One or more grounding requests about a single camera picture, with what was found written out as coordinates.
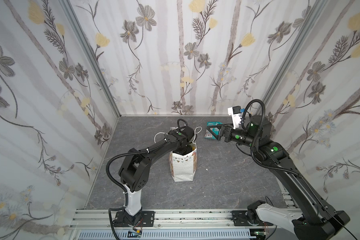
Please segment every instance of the metal bracket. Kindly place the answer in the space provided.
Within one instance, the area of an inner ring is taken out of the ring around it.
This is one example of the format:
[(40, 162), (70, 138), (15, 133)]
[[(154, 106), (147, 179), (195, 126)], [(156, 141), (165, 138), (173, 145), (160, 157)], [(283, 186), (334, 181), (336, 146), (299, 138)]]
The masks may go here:
[[(154, 211), (143, 211), (142, 219), (140, 223), (136, 225), (136, 227), (153, 227), (155, 220), (155, 212)], [(124, 220), (124, 213), (122, 211), (116, 213), (115, 220), (113, 220), (114, 227), (130, 227), (128, 223)]]
[[(251, 225), (246, 218), (246, 210), (233, 210), (232, 211), (232, 220), (235, 227), (247, 227)], [(270, 222), (265, 222), (267, 226), (273, 226)], [(257, 226), (265, 226), (264, 222), (259, 223)]]

